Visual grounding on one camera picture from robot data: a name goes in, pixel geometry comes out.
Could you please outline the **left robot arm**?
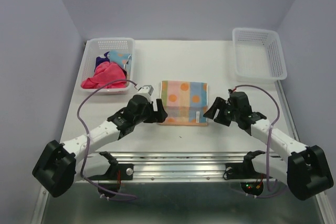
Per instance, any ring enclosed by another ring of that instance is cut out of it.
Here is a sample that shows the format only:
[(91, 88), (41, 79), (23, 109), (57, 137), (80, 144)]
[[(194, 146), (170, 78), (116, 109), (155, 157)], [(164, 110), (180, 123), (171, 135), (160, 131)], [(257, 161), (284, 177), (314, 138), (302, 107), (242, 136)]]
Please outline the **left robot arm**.
[(85, 164), (89, 154), (132, 133), (140, 123), (164, 122), (167, 113), (162, 100), (156, 99), (156, 105), (157, 110), (154, 110), (150, 95), (136, 94), (126, 107), (86, 134), (63, 143), (49, 142), (32, 175), (53, 197), (61, 196), (73, 185), (76, 175), (83, 175), (83, 169), (76, 169), (76, 166)]

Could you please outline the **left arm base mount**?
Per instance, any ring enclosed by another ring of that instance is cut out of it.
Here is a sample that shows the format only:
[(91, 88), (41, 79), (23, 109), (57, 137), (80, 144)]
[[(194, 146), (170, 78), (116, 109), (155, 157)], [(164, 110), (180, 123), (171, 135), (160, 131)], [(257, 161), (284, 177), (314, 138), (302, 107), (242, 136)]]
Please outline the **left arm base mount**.
[(84, 169), (84, 175), (90, 180), (132, 180), (134, 165), (121, 163), (109, 152), (100, 152), (89, 156)]

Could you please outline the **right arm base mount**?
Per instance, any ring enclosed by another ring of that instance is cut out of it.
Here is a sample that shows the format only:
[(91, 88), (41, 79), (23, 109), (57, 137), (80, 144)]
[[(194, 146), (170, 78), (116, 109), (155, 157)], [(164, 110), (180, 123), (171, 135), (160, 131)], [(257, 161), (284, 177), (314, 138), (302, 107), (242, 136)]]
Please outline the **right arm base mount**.
[(243, 161), (240, 163), (226, 163), (225, 171), (223, 173), (223, 178), (225, 180), (230, 179), (257, 179), (261, 175), (266, 176), (266, 172), (257, 172), (254, 169), (252, 161), (256, 157), (264, 157), (266, 152), (264, 151), (253, 151), (248, 152), (244, 157)]

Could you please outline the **blue dotted striped towel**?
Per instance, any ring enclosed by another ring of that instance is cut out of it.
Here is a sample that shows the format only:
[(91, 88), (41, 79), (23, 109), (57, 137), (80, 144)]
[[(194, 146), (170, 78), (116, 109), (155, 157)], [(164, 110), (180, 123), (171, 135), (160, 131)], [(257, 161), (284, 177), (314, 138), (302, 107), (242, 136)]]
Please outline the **blue dotted striped towel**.
[(115, 50), (111, 50), (106, 54), (110, 62), (116, 63), (119, 67), (126, 69), (129, 61), (132, 59), (132, 54), (125, 54)]

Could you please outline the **orange blue dotted towel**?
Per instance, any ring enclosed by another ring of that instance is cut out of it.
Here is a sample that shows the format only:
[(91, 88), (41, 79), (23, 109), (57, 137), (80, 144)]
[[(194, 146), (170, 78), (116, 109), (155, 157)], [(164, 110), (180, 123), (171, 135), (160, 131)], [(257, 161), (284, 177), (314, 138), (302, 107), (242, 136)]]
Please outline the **orange blue dotted towel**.
[(161, 125), (207, 126), (204, 113), (208, 110), (208, 84), (164, 80), (160, 98), (167, 113)]

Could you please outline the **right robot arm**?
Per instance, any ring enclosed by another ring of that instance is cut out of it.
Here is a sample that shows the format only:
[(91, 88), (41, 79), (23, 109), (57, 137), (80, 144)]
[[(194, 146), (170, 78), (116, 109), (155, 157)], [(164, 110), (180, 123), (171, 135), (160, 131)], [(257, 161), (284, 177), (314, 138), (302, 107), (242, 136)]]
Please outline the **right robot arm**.
[(276, 157), (267, 151), (250, 151), (241, 163), (228, 163), (223, 178), (273, 178), (288, 186), (299, 200), (306, 200), (334, 185), (326, 155), (317, 145), (307, 146), (294, 140), (260, 112), (254, 112), (244, 92), (232, 92), (227, 100), (217, 97), (204, 117), (230, 126), (232, 122), (253, 138), (265, 143)]

